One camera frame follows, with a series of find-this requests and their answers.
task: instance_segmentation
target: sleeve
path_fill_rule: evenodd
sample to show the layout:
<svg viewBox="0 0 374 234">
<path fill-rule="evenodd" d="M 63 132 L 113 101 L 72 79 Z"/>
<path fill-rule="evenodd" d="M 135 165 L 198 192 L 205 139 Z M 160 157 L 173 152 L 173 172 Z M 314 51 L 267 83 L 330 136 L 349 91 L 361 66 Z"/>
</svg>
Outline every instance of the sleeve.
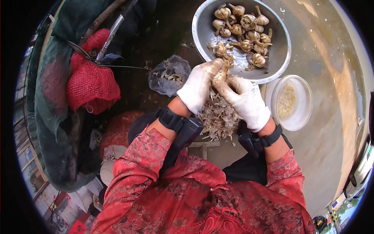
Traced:
<svg viewBox="0 0 374 234">
<path fill-rule="evenodd" d="M 304 180 L 305 177 L 295 160 L 293 149 L 277 161 L 267 164 L 266 187 L 294 200 L 306 209 L 303 195 Z"/>
<path fill-rule="evenodd" d="M 119 221 L 145 189 L 158 179 L 172 142 L 155 129 L 146 133 L 147 128 L 115 161 L 114 179 L 105 192 L 102 212 L 92 224 L 91 233 L 103 233 Z"/>
</svg>

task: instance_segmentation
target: red floral shirt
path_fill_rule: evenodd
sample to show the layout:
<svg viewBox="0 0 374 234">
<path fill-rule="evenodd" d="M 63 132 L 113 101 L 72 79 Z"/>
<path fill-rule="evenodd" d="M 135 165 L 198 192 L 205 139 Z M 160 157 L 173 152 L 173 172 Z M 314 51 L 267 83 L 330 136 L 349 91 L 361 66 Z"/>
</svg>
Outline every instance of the red floral shirt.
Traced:
<svg viewBox="0 0 374 234">
<path fill-rule="evenodd" d="M 266 186 L 226 182 L 219 167 L 186 151 L 158 180 L 172 142 L 145 131 L 114 163 L 91 233 L 315 233 L 293 150 L 267 165 Z"/>
</svg>

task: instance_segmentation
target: black wrist band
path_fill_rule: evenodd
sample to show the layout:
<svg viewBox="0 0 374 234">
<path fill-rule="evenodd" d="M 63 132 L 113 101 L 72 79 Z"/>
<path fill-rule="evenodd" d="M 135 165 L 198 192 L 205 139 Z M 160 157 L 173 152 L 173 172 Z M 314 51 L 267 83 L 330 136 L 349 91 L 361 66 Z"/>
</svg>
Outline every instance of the black wrist band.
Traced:
<svg viewBox="0 0 374 234">
<path fill-rule="evenodd" d="M 269 147 L 271 146 L 274 142 L 276 142 L 279 137 L 282 135 L 282 127 L 281 125 L 279 124 L 274 132 L 272 134 L 270 134 L 269 136 L 264 136 L 264 137 L 261 137 L 259 140 L 260 140 L 260 144 L 262 147 Z"/>
<path fill-rule="evenodd" d="M 171 111 L 169 107 L 158 110 L 156 112 L 156 116 L 159 117 L 160 123 L 165 128 L 174 130 L 177 133 L 179 133 L 182 129 L 183 122 L 185 120 L 183 116 L 177 115 L 176 113 Z"/>
</svg>

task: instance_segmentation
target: dirt floor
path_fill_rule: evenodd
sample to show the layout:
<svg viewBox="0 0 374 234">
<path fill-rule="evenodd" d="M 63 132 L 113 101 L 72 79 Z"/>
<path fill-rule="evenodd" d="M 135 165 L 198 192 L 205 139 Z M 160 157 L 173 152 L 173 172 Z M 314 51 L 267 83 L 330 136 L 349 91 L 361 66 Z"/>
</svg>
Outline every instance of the dirt floor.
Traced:
<svg viewBox="0 0 374 234">
<path fill-rule="evenodd" d="M 189 61 L 191 68 L 204 62 L 195 48 L 180 45 L 193 42 L 191 22 L 202 2 L 161 1 L 155 14 L 141 25 L 139 35 L 126 42 L 132 46 L 125 46 L 121 64 L 154 68 L 173 54 Z M 368 105 L 363 73 L 348 29 L 330 1 L 262 2 L 281 17 L 291 37 L 291 62 L 283 75 L 303 77 L 313 92 L 313 113 L 307 125 L 284 132 L 303 169 L 307 209 L 314 217 L 341 192 L 357 155 L 363 135 L 363 130 L 358 131 L 358 118 L 365 120 Z M 149 88 L 144 70 L 114 69 L 114 73 L 122 98 L 100 116 L 102 120 L 128 110 L 155 111 L 171 100 Z M 208 160 L 224 168 L 245 155 L 237 136 L 232 142 L 226 138 L 220 147 L 208 148 Z M 201 149 L 189 151 L 201 155 Z"/>
</svg>

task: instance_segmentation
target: glove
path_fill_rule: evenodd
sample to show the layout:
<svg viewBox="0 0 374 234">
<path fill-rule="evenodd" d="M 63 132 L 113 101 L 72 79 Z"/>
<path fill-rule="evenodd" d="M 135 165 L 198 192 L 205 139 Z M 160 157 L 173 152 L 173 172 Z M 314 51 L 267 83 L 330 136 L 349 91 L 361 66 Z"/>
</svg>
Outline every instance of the glove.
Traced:
<svg viewBox="0 0 374 234">
<path fill-rule="evenodd" d="M 231 76 L 227 83 L 213 80 L 212 86 L 235 109 L 252 132 L 259 132 L 269 121 L 270 110 L 261 98 L 258 84 L 241 77 Z"/>
<path fill-rule="evenodd" d="M 197 65 L 184 86 L 177 91 L 179 98 L 192 113 L 197 114 L 204 106 L 209 97 L 211 81 L 222 67 L 223 60 L 220 58 Z"/>
</svg>

